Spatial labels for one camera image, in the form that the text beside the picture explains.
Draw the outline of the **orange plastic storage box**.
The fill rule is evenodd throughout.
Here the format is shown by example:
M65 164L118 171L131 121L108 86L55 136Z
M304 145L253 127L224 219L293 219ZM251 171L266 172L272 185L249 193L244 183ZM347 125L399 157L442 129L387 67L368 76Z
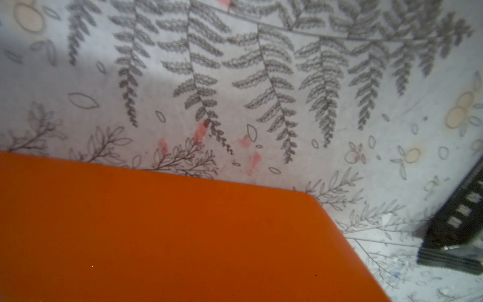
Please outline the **orange plastic storage box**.
M387 301L310 195L3 152L2 301Z

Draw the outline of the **black cookie packet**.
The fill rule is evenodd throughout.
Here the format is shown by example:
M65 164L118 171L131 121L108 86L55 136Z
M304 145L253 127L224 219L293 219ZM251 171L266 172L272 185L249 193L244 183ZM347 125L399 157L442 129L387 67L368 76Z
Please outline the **black cookie packet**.
M482 274L482 159L431 220L416 263Z

